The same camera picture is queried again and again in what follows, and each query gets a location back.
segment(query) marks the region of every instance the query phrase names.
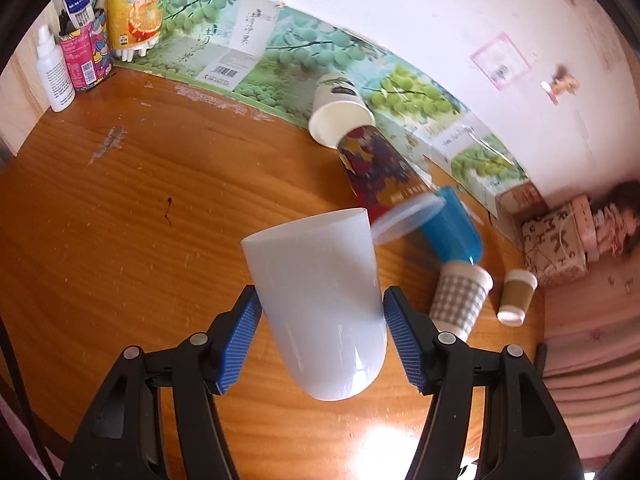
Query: black label on cup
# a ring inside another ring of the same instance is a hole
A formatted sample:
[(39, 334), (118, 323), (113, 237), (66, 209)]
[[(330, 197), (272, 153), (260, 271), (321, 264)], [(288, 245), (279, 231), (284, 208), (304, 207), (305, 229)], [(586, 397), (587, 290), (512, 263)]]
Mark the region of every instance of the black label on cup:
[(356, 92), (351, 90), (350, 88), (345, 88), (343, 86), (336, 86), (331, 88), (332, 94), (347, 94), (347, 95), (357, 95)]

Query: white bottle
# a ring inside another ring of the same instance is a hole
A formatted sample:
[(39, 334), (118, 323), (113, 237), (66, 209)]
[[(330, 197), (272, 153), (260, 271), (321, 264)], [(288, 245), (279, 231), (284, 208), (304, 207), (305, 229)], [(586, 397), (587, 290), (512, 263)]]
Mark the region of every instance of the white bottle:
[(56, 44), (47, 25), (38, 28), (38, 60), (36, 69), (54, 112), (61, 112), (76, 96), (66, 68), (62, 47)]

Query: dark hair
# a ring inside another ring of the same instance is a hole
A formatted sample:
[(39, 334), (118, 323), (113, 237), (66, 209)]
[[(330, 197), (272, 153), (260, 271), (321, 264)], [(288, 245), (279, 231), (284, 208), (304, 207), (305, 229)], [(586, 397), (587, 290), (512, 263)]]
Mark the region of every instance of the dark hair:
[[(615, 204), (622, 213), (630, 209), (636, 218), (640, 219), (640, 181), (627, 180), (611, 189), (604, 198), (591, 205), (592, 211), (603, 209), (609, 204)], [(625, 240), (624, 254), (630, 256), (636, 245), (640, 242), (640, 226), (636, 232)]]

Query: green grape wallpaper border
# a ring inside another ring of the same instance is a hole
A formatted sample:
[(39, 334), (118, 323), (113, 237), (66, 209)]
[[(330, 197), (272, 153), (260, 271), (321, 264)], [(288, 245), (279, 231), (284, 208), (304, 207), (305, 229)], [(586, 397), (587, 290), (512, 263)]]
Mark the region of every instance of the green grape wallpaper border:
[[(427, 171), (428, 161), (436, 163), (494, 216), (500, 195), (532, 186), (500, 140), (421, 70), (304, 12), (251, 0), (259, 4), (247, 13), (246, 1), (162, 0), (161, 41), (146, 57), (119, 64), (213, 90), (303, 128), (318, 78), (342, 72), (402, 156)], [(259, 51), (243, 46), (260, 35)]]

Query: pink square frame drawing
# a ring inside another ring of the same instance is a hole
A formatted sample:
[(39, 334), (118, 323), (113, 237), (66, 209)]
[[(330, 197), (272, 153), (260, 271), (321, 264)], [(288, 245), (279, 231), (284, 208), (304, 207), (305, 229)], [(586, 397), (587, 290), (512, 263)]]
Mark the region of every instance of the pink square frame drawing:
[(471, 61), (498, 90), (507, 88), (531, 70), (529, 62), (505, 32), (475, 51)]

